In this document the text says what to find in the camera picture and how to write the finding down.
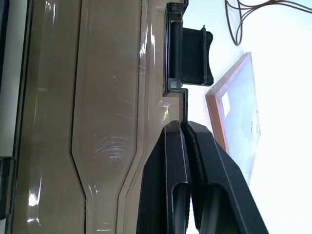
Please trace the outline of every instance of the metal wire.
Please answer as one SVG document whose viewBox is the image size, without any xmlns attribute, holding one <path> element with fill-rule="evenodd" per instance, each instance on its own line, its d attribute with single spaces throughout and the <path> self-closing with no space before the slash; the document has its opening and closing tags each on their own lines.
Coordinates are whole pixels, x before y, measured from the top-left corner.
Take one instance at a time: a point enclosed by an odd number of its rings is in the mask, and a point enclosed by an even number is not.
<svg viewBox="0 0 312 234">
<path fill-rule="evenodd" d="M 227 19 L 227 23 L 228 23 L 228 27 L 230 30 L 230 35 L 232 38 L 232 41 L 234 42 L 235 45 L 239 45 L 242 42 L 242 37 L 243 37 L 243 21 L 247 18 L 247 16 L 249 16 L 252 12 L 254 12 L 257 9 L 260 9 L 264 6 L 269 6 L 269 5 L 282 5 L 282 6 L 288 6 L 291 7 L 293 9 L 299 10 L 299 11 L 303 11 L 303 12 L 307 12 L 312 14 L 312 8 L 309 8 L 307 6 L 301 5 L 297 2 L 293 2 L 293 1 L 289 1 L 289 0 L 269 0 L 266 1 L 262 4 L 258 4 L 258 5 L 254 5 L 254 6 L 250 6 L 250 5 L 246 5 L 241 3 L 240 0 L 236 0 L 238 7 L 233 6 L 229 3 L 228 0 L 225 0 L 225 13 L 226 13 L 226 19 Z M 239 25 L 237 27 L 236 30 L 236 34 L 234 36 L 233 31 L 232 31 L 232 27 L 231 27 L 231 23 L 230 23 L 230 19 L 229 19 L 229 8 L 232 8 L 234 10 L 238 10 L 239 11 Z"/>
</svg>

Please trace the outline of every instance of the white wall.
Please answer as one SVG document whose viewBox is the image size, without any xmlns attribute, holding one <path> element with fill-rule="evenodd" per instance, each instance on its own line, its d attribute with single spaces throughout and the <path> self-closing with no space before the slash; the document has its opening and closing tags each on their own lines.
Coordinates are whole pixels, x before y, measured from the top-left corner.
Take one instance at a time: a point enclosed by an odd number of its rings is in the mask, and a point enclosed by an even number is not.
<svg viewBox="0 0 312 234">
<path fill-rule="evenodd" d="M 11 0 L 0 92 L 0 156 L 12 156 L 18 106 L 27 0 Z"/>
<path fill-rule="evenodd" d="M 222 0 L 191 0 L 183 16 L 183 27 L 200 30 L 205 25 L 206 31 L 214 36 L 209 51 L 209 63 L 215 84 L 243 55 L 241 46 L 235 46 L 231 40 L 224 4 Z M 205 99 L 209 87 L 183 87 L 189 90 L 189 120 L 203 124 L 212 131 Z"/>
<path fill-rule="evenodd" d="M 262 131 L 250 189 L 270 234 L 310 234 L 312 15 L 264 7 L 246 19 L 243 47 L 253 56 Z"/>
</svg>

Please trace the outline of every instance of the beige plastic housing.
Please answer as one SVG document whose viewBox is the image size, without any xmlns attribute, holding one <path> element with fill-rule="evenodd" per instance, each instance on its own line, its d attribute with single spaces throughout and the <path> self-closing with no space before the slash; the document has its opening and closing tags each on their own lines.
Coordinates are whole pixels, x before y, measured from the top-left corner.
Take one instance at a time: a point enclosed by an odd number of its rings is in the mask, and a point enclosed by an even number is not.
<svg viewBox="0 0 312 234">
<path fill-rule="evenodd" d="M 34 0 L 15 234 L 134 234 L 163 97 L 167 0 Z"/>
</svg>

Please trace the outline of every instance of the wooden frame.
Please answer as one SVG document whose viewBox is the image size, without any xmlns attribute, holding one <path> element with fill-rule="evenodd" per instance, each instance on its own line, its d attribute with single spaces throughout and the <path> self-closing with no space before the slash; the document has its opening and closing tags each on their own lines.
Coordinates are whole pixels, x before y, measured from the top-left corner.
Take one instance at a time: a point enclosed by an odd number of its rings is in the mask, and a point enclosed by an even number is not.
<svg viewBox="0 0 312 234">
<path fill-rule="evenodd" d="M 224 103 L 224 97 L 226 99 L 226 102 L 228 102 L 228 104 L 226 104 L 228 105 L 228 107 Z M 235 102 L 231 98 L 237 99 L 235 100 L 237 104 L 233 105 L 234 109 L 232 109 L 232 107 L 230 108 L 230 103 L 233 104 L 233 102 Z M 248 150 L 251 149 L 247 153 L 244 152 L 244 154 L 248 156 L 247 162 L 244 161 L 245 159 L 237 160 L 240 162 L 243 161 L 241 165 L 236 162 L 240 166 L 243 173 L 245 172 L 244 176 L 247 182 L 249 182 L 254 164 L 256 149 L 255 146 L 257 145 L 260 136 L 251 53 L 245 53 L 235 63 L 235 65 L 223 76 L 223 78 L 221 78 L 221 80 L 209 90 L 209 92 L 206 94 L 206 101 L 209 109 L 214 137 L 221 145 L 221 147 L 233 158 L 234 154 L 231 155 L 231 152 L 233 153 L 233 146 L 236 147 L 236 145 L 240 144 L 238 147 L 235 148 L 236 159 L 238 157 L 237 155 L 240 155 L 240 152 L 238 151 L 242 149 L 245 150 L 244 146 L 246 146 Z M 231 125 L 231 119 L 227 120 L 227 122 L 225 121 L 227 114 L 230 112 L 230 110 L 231 115 L 228 118 L 234 119 L 233 125 Z M 243 138 L 243 140 L 246 140 L 244 144 L 241 144 L 241 141 L 236 139 L 230 139 L 231 144 L 229 144 L 229 139 L 227 137 L 227 134 L 229 134 L 227 133 L 227 128 L 229 126 L 231 128 L 230 130 L 232 131 L 230 134 L 231 137 Z"/>
</svg>

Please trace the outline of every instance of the black clamp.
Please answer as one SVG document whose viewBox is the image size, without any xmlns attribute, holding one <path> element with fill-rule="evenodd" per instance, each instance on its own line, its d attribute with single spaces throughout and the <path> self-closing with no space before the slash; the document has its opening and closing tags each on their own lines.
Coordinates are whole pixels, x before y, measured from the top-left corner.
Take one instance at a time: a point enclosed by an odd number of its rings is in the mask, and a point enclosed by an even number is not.
<svg viewBox="0 0 312 234">
<path fill-rule="evenodd" d="M 237 164 L 198 123 L 187 121 L 188 90 L 183 84 L 210 86 L 205 27 L 183 28 L 188 3 L 168 3 L 164 92 L 183 94 L 182 123 L 167 124 L 142 176 L 137 234 L 184 234 L 190 197 L 201 234 L 268 234 Z"/>
</svg>

